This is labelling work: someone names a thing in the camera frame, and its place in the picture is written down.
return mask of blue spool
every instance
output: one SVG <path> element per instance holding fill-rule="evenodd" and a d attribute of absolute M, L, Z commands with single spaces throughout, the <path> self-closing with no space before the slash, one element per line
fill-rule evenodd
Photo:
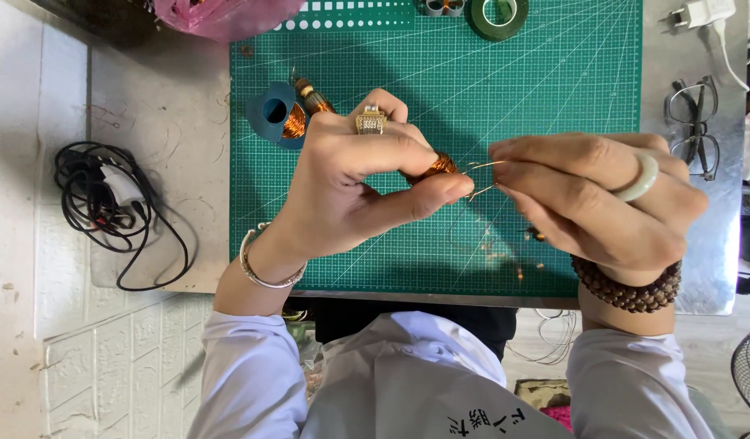
<path fill-rule="evenodd" d="M 248 99 L 245 104 L 245 118 L 259 137 L 276 143 L 285 149 L 302 149 L 305 135 L 295 139 L 283 138 L 283 125 L 296 102 L 294 88 L 287 83 L 274 81 L 263 95 Z M 305 132 L 310 117 L 305 111 Z"/>

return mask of white sleeve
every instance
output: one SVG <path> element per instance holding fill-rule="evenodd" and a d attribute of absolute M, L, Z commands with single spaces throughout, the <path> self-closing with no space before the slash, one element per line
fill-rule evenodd
<path fill-rule="evenodd" d="M 588 330 L 568 360 L 573 433 L 582 439 L 713 439 L 689 401 L 672 334 L 637 337 Z"/>
<path fill-rule="evenodd" d="M 299 351 L 279 315 L 213 312 L 199 412 L 188 439 L 299 437 L 307 417 Z"/>

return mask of black cable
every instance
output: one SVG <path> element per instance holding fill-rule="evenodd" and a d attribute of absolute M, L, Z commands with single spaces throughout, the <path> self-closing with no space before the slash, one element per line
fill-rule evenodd
<path fill-rule="evenodd" d="M 82 148 L 82 150 L 77 149 L 77 147 L 83 145 L 88 145 L 88 147 Z M 126 264 L 126 267 L 117 276 L 115 285 L 118 288 L 124 291 L 149 291 L 165 287 L 188 273 L 193 264 L 189 259 L 188 247 L 175 230 L 175 227 L 172 227 L 169 221 L 159 212 L 155 202 L 157 194 L 130 152 L 116 146 L 105 145 L 95 141 L 79 141 L 61 148 L 55 155 L 54 164 L 55 173 L 53 174 L 53 180 L 61 189 L 61 211 L 69 226 L 88 236 L 91 241 L 111 252 L 134 253 L 131 260 Z M 125 212 L 121 207 L 118 207 L 115 194 L 110 186 L 104 183 L 104 175 L 100 170 L 102 165 L 112 166 L 120 170 L 142 192 L 147 209 L 140 202 L 131 203 L 131 208 L 143 222 L 142 226 L 137 230 L 128 233 L 120 232 L 120 227 L 116 224 L 115 217 L 117 214 Z M 124 287 L 121 283 L 123 277 L 131 269 L 136 259 L 142 253 L 142 250 L 146 247 L 150 223 L 153 221 L 154 215 L 160 222 L 167 226 L 167 229 L 169 229 L 180 243 L 183 252 L 182 270 L 172 279 L 160 284 L 139 288 Z M 97 233 L 105 235 L 104 241 L 94 236 Z M 129 238 L 139 234 L 143 234 L 142 242 L 134 248 Z M 107 235 L 123 240 L 126 247 L 119 248 L 109 244 L 106 242 Z"/>

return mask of metal table surface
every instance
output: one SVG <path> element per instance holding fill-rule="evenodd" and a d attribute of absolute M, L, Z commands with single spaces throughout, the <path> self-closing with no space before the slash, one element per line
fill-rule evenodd
<path fill-rule="evenodd" d="M 746 0 L 727 20 L 730 63 L 746 77 Z M 681 0 L 644 0 L 641 131 L 665 136 L 673 145 L 685 133 L 665 120 L 664 100 L 673 80 L 697 82 L 711 74 L 719 109 L 708 123 L 722 148 L 714 182 L 692 183 L 709 197 L 708 211 L 688 233 L 681 294 L 682 314 L 727 315 L 735 299 L 743 156 L 744 93 L 724 68 L 716 35 L 708 29 L 671 31 L 665 18 Z M 94 140 L 130 148 L 160 187 L 178 231 L 195 254 L 193 268 L 173 291 L 212 293 L 228 263 L 228 48 L 174 32 L 131 51 L 93 48 L 89 86 Z M 150 246 L 150 256 L 129 280 L 144 285 L 178 268 L 177 244 L 168 236 Z M 126 264 L 123 255 L 91 252 L 91 279 L 111 287 Z M 403 302 L 484 304 L 575 309 L 576 299 L 352 291 L 294 291 Z"/>

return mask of green tape roll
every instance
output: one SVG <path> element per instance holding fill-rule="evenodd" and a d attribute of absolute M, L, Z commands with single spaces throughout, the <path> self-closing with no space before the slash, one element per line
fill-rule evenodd
<path fill-rule="evenodd" d="M 504 24 L 494 24 L 486 18 L 483 13 L 488 2 L 497 2 L 500 11 L 510 9 L 510 19 Z M 476 34 L 484 40 L 504 41 L 516 35 L 519 29 L 526 22 L 526 15 L 529 12 L 529 3 L 527 0 L 473 0 L 470 6 L 472 18 L 470 26 Z"/>

